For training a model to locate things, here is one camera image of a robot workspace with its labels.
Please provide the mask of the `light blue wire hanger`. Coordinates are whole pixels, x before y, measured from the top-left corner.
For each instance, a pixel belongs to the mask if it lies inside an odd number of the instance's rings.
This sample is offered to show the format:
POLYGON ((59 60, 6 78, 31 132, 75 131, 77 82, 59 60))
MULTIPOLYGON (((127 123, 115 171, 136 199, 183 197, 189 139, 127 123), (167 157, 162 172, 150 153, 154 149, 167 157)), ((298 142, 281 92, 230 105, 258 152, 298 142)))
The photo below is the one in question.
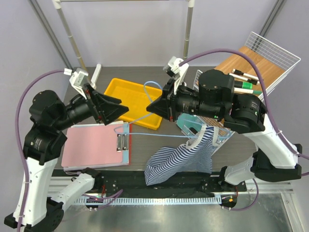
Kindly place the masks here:
MULTIPOLYGON (((129 108, 129 111, 120 116, 119 120, 151 130, 161 127, 162 118, 146 111, 146 107, 162 94, 162 87, 157 82, 147 81, 142 85, 114 78, 108 85, 105 94, 120 99, 122 105, 129 108)), ((181 131, 183 135, 165 132, 158 134, 158 136, 191 138, 195 136, 195 131, 201 130, 203 124, 204 122, 196 116, 184 114, 176 121, 177 131, 181 131)))

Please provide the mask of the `blue white striped tank top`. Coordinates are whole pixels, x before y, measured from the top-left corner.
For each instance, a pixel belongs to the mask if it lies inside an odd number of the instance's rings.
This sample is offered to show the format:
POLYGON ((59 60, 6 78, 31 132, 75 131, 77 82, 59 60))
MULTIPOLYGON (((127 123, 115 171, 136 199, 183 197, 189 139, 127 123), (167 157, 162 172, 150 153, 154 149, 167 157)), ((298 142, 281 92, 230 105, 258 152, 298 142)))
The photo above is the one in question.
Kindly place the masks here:
POLYGON ((144 170, 145 184, 156 185, 167 181, 176 173, 197 171, 212 173, 212 155, 217 147, 218 128, 202 126, 197 137, 178 147, 160 148, 152 155, 144 170))

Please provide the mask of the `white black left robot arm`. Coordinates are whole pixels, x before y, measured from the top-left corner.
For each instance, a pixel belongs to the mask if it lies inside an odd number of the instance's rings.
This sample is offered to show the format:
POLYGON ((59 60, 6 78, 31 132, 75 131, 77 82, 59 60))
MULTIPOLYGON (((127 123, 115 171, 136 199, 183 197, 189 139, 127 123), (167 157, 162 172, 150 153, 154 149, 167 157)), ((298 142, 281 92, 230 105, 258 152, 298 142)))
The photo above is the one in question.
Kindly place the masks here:
POLYGON ((108 125, 127 111, 120 99, 101 94, 89 84, 68 105, 52 90, 39 92, 29 109, 33 126, 21 151, 26 169, 20 199, 4 224, 26 232, 51 232, 82 194, 99 192, 103 186, 101 172, 85 168, 60 193, 48 196, 55 165, 67 140, 63 130, 90 117, 108 125))

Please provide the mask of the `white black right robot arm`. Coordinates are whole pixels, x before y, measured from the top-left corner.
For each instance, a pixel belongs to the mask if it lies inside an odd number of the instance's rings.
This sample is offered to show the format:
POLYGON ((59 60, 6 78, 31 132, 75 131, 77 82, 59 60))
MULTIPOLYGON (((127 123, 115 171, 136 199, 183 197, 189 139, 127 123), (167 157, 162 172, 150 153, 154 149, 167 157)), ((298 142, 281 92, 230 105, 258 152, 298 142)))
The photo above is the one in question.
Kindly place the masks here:
POLYGON ((240 182, 258 178, 267 182, 297 180, 302 176, 298 164, 301 145, 284 143, 270 121, 270 112, 253 94, 234 92, 234 78, 219 70, 208 70, 198 78, 198 91, 169 79, 162 95, 146 110, 166 120, 175 121, 181 113, 223 121, 224 127, 249 138, 258 150, 246 161, 225 166, 220 171, 218 185, 224 191, 240 182))

